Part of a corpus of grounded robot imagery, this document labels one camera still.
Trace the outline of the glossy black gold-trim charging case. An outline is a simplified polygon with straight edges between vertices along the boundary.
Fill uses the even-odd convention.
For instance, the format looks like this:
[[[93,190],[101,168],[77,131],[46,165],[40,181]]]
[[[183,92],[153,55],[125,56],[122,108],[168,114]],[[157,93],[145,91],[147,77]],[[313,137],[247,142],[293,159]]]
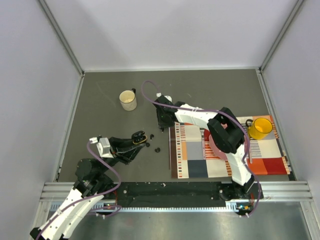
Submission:
[[[143,130],[137,131],[131,135],[132,143],[138,145],[147,141],[147,136]]]

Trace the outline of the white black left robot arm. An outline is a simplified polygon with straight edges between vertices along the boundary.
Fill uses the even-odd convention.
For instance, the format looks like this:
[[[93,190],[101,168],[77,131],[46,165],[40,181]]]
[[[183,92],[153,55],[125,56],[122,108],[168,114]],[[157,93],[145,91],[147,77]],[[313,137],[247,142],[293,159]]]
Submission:
[[[120,187],[122,180],[114,165],[128,165],[146,143],[147,136],[142,130],[130,138],[100,135],[90,138],[86,147],[93,157],[78,162],[77,180],[68,196],[46,223],[31,230],[30,236],[34,240],[68,240],[93,206]]]

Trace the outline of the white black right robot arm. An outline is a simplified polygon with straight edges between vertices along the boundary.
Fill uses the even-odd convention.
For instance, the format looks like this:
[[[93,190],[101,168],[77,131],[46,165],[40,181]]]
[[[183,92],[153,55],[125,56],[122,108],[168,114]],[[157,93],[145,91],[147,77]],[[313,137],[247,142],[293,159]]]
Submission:
[[[171,97],[162,93],[156,96],[153,105],[156,107],[158,127],[165,129],[180,123],[208,130],[215,146],[226,155],[232,172],[234,194],[239,198],[249,195],[255,183],[255,176],[247,163],[250,138],[232,111],[227,107],[209,111],[182,101],[172,103]]]

